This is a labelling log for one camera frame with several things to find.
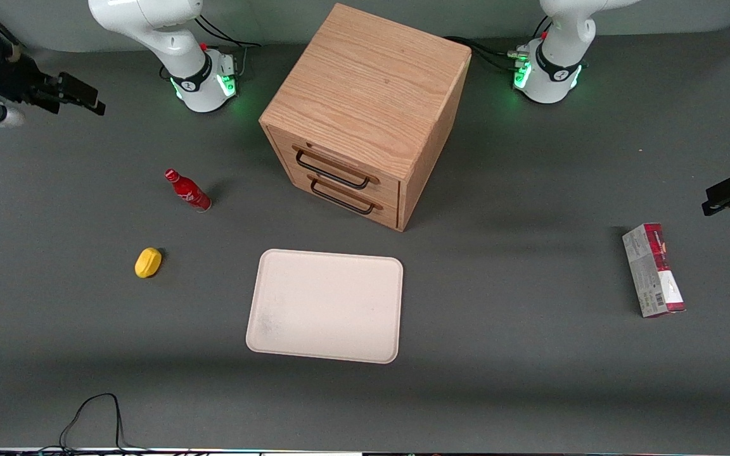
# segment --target red bottle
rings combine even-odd
[[[173,168],[165,171],[165,178],[170,180],[171,184],[174,185],[176,194],[183,200],[186,200],[189,205],[196,208],[197,211],[204,212],[209,210],[212,205],[210,198],[191,179],[180,176]]]

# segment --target gray wall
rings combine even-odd
[[[537,0],[341,0],[437,35],[519,37],[542,18]],[[206,0],[203,14],[238,40],[307,42],[334,0]],[[730,26],[730,0],[643,0],[597,14],[600,34],[704,32]],[[0,0],[0,20],[33,48],[71,52],[139,49],[98,26],[86,0]],[[190,24],[201,41],[218,44]]]

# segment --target black metal handle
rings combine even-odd
[[[354,190],[362,190],[363,188],[365,188],[365,185],[367,185],[368,182],[371,182],[371,178],[365,178],[365,180],[363,180],[362,184],[354,184],[353,182],[345,180],[341,177],[337,177],[334,174],[329,173],[328,171],[321,170],[318,167],[313,167],[312,165],[309,165],[307,162],[300,161],[300,158],[303,155],[304,155],[304,151],[298,149],[298,155],[295,157],[296,161],[298,162],[298,165],[301,165],[301,167],[304,167],[307,170],[312,170],[321,176],[325,176],[325,177],[333,180],[334,182],[339,182],[339,184],[345,185],[345,187],[351,187]]]
[[[322,191],[317,190],[315,188],[315,185],[317,185],[317,182],[318,182],[317,179],[312,179],[312,192],[314,194],[316,194],[316,196],[319,196],[321,198],[327,199],[327,200],[329,200],[332,203],[336,203],[338,205],[341,205],[342,207],[346,208],[347,210],[352,210],[352,211],[358,213],[359,215],[368,215],[369,213],[373,212],[373,208],[375,206],[373,203],[371,203],[368,206],[368,209],[367,210],[361,210],[361,208],[358,208],[358,207],[356,207],[354,205],[349,205],[347,202],[344,202],[342,199],[336,199],[333,196],[331,196],[330,194],[322,193]]]

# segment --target box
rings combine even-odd
[[[452,130],[470,56],[337,4],[260,124],[295,187],[403,231]]]
[[[686,308],[667,263],[661,224],[645,223],[625,234],[622,239],[632,281],[638,292],[641,315],[660,317],[683,312]]]

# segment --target wooden cabinet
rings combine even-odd
[[[403,231],[452,130],[470,55],[337,4],[261,127],[295,187]]]

